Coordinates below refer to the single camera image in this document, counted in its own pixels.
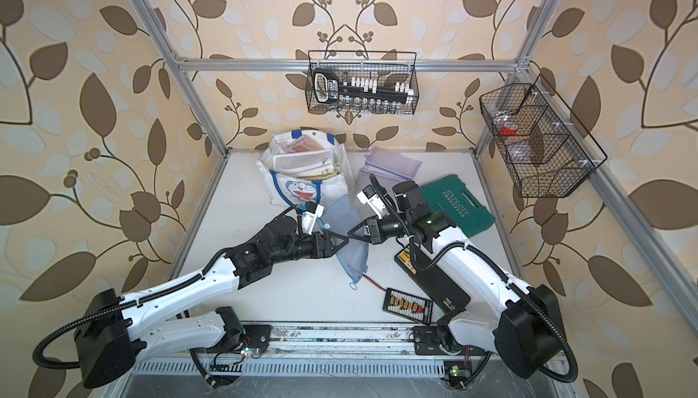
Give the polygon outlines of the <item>blue-grey mesh pouch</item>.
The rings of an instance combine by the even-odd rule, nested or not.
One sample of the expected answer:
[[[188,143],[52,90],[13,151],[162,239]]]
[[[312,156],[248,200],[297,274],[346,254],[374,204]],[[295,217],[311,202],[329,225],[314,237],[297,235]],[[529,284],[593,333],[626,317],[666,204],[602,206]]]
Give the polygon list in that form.
[[[348,238],[348,244],[336,254],[341,267],[350,279],[350,288],[357,289],[368,266],[368,243],[351,238],[351,234],[363,220],[347,194],[325,209],[320,218],[323,228]]]

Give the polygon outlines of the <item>pink mesh pouch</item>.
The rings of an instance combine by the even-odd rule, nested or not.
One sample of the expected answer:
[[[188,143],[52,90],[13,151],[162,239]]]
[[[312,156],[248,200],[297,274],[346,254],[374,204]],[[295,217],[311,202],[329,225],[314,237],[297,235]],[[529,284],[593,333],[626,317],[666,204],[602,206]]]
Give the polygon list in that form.
[[[323,149],[323,145],[310,136],[300,136],[282,145],[282,151],[285,154],[307,153]]]

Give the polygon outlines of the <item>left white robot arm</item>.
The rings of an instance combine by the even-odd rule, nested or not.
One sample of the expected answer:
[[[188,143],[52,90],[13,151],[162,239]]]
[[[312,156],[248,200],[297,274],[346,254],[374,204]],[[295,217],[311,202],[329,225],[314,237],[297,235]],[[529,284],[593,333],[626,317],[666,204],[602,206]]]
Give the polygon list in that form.
[[[83,386],[96,389],[160,355],[245,351],[250,339],[232,307],[200,316],[187,311],[270,276],[276,264],[331,258],[348,243],[347,236],[326,229],[306,234],[296,218],[278,216],[247,242],[216,252],[199,270],[122,296],[101,292],[83,317],[37,344],[33,362],[44,369],[78,369]]]

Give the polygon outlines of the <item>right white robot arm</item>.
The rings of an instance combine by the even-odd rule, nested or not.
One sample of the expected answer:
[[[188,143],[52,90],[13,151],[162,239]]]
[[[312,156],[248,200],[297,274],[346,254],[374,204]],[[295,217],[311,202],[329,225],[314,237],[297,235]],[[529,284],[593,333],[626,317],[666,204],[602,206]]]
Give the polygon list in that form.
[[[577,380],[578,361],[549,287],[533,287],[503,269],[452,218],[431,209],[413,181],[388,192],[373,178],[357,198],[374,215],[351,229],[351,238],[371,245],[403,238],[416,272],[441,271],[459,288],[474,289],[491,308],[491,316],[465,309],[445,314],[436,327],[444,352],[475,347],[498,355],[523,379],[540,372],[559,383]]]

